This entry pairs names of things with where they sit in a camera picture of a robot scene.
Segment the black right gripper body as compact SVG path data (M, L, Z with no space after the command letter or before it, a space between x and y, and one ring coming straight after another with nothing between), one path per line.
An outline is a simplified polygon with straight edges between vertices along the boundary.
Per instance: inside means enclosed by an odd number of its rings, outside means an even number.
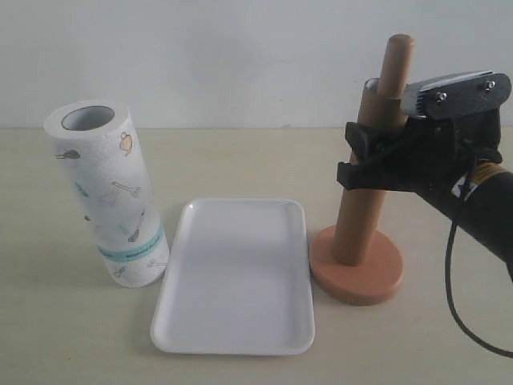
M470 195L503 173L498 108L456 117L410 117L401 143L404 172L419 193Z

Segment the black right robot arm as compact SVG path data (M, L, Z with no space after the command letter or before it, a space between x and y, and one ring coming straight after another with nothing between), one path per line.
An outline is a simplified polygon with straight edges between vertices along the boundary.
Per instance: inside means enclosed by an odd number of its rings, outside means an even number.
M410 117L397 133L349 122L345 139L357 157L337 166L345 189L415 193L512 267L512 173L501 167L498 109Z

